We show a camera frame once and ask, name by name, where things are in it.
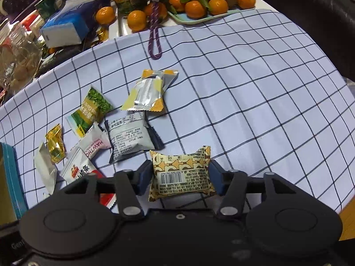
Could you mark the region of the gold candy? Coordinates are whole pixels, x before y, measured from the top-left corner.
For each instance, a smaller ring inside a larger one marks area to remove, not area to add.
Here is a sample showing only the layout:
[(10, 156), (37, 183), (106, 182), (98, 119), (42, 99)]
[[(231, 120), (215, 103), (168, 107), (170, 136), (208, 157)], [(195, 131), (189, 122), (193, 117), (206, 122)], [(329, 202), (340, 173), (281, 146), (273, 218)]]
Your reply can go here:
[(46, 134), (47, 149), (51, 155), (51, 160), (58, 164), (66, 156), (66, 150), (62, 137), (62, 128), (60, 124), (55, 125)]

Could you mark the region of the teal gold tin box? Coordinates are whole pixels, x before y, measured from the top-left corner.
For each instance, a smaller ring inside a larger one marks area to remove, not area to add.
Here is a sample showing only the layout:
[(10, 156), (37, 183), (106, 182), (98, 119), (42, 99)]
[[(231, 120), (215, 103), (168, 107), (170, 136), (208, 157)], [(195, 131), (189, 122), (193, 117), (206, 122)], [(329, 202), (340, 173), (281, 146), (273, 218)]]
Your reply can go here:
[(16, 152), (1, 142), (1, 225), (15, 222), (28, 210), (20, 182)]

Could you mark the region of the checkered white tablecloth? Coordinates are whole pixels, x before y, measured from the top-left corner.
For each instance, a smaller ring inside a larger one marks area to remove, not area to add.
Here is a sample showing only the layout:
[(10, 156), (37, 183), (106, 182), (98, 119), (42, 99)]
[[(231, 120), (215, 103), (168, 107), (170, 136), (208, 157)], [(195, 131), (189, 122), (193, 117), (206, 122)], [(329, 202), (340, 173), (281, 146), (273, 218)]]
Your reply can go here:
[(354, 96), (320, 47), (283, 14), (250, 10), (192, 26), (160, 29), (162, 57), (147, 52), (148, 32), (87, 50), (43, 75), (1, 107), (1, 142), (18, 158), (29, 207), (46, 196), (34, 155), (55, 125), (67, 150), (77, 137), (66, 118), (91, 87), (110, 100), (106, 120), (145, 69), (172, 69), (162, 113), (147, 118), (164, 154), (204, 145), (226, 170), (275, 172), (330, 208), (354, 196)]

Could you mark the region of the plain white snack packet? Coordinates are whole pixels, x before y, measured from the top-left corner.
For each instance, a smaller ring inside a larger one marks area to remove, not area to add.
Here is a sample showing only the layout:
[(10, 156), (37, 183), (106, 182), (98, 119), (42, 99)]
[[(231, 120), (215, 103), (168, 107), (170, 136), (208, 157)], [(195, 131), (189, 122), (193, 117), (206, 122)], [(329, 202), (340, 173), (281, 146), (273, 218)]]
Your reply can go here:
[(57, 182), (57, 167), (51, 160), (51, 155), (42, 142), (34, 156), (34, 164), (48, 193), (52, 195)]

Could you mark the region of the grey black snack packet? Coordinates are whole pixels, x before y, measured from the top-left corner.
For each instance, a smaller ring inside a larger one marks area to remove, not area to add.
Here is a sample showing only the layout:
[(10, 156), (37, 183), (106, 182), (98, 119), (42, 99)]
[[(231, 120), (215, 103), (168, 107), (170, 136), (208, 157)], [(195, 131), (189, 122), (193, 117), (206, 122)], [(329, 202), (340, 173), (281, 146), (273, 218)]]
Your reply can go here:
[(134, 112), (125, 117), (105, 121), (105, 128), (112, 146), (110, 164), (132, 157), (147, 150), (162, 150), (164, 143), (147, 121), (144, 112)]

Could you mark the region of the white red snack packet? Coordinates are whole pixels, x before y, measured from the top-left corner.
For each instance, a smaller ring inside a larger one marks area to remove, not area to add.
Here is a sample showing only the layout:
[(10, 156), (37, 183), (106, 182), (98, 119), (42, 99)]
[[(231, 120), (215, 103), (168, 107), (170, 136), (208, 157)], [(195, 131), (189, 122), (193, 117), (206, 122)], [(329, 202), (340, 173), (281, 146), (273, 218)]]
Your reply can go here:
[(71, 156), (60, 173), (60, 176), (68, 184), (86, 175), (95, 175), (97, 178), (105, 178), (104, 174), (96, 169), (83, 150), (76, 148), (72, 150), (70, 154)]

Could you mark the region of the silver yellow snack packet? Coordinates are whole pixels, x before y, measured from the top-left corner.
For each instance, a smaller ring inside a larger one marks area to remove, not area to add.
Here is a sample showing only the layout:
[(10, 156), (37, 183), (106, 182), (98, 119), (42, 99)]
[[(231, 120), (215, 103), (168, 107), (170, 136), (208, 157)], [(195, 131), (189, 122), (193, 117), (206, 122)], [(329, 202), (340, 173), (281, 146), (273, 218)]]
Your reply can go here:
[(145, 69), (121, 106), (122, 111), (161, 112), (164, 92), (178, 76), (177, 70)]

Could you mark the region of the clear walnut jar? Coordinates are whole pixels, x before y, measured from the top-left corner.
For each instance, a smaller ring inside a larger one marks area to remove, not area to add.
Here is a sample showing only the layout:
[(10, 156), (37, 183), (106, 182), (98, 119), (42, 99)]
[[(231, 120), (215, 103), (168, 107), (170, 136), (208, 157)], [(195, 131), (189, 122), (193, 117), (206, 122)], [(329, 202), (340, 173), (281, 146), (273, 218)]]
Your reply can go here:
[(40, 60), (41, 50), (16, 22), (1, 37), (1, 87), (13, 95), (19, 92), (32, 81)]

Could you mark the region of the brown patterned snack packet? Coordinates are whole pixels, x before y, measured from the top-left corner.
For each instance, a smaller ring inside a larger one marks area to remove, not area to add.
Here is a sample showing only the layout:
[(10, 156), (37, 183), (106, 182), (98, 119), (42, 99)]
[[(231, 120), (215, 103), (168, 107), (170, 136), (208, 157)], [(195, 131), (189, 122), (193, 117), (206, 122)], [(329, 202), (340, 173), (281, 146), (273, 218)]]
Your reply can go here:
[(195, 153), (165, 155), (150, 151), (154, 176), (148, 201), (183, 195), (185, 193), (216, 194), (209, 177), (210, 146), (203, 146)]

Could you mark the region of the blue tissue box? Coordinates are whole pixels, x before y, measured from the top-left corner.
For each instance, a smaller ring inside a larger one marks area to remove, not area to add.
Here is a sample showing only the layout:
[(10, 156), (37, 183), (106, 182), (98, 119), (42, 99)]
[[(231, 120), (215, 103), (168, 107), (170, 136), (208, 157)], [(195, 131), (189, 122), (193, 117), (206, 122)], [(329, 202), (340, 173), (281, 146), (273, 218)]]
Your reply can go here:
[(96, 13), (110, 0), (67, 0), (40, 28), (48, 48), (79, 45), (98, 26)]

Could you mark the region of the green yellow snack packet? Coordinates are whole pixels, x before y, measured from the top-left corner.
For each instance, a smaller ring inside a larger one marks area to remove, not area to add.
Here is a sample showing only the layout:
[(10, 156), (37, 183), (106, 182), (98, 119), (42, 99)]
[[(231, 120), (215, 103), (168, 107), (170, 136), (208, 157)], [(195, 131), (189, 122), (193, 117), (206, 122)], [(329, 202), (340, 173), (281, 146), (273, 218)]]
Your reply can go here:
[(90, 87), (79, 109), (66, 117), (71, 130), (81, 139), (94, 122), (100, 123), (113, 110), (112, 104), (96, 88)]

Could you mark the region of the white pink hawthorn packet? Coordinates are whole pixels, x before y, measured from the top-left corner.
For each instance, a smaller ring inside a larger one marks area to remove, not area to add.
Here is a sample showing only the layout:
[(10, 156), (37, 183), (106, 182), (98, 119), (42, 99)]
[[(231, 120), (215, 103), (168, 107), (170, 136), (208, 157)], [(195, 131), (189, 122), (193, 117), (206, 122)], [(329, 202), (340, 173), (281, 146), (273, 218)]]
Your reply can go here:
[(106, 131), (102, 130), (97, 122), (94, 122), (85, 136), (71, 149), (75, 152), (78, 148), (92, 159), (100, 150), (111, 148), (111, 142)]

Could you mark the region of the light green fruit tray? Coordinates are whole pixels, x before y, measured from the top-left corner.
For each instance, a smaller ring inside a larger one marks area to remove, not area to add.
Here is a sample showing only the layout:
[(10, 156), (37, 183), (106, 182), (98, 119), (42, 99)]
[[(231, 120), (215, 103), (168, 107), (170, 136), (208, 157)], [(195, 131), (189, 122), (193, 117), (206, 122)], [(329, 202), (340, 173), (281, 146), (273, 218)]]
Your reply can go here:
[(235, 9), (235, 10), (228, 10), (226, 13), (219, 14), (219, 15), (212, 15), (212, 14), (207, 14), (203, 18), (195, 19), (195, 18), (190, 18), (187, 16), (186, 13), (178, 13), (178, 14), (173, 14), (172, 12), (168, 11), (168, 15), (177, 23), (181, 25), (197, 25), (199, 23), (203, 22), (208, 22), (214, 19), (219, 19), (223, 18), (226, 16), (229, 16), (231, 14), (235, 13), (240, 13), (240, 12), (245, 12), (246, 10), (241, 10), (241, 9)]

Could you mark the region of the loose mandarin orange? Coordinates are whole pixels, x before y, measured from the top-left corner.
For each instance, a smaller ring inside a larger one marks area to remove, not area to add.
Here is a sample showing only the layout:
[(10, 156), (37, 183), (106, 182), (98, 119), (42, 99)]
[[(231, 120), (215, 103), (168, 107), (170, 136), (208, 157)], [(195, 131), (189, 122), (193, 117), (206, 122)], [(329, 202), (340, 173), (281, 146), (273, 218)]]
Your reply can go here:
[(142, 31), (147, 25), (146, 14), (141, 10), (134, 10), (128, 14), (127, 22), (133, 32)]
[(114, 8), (102, 7), (95, 15), (95, 19), (99, 25), (109, 25), (116, 19)]

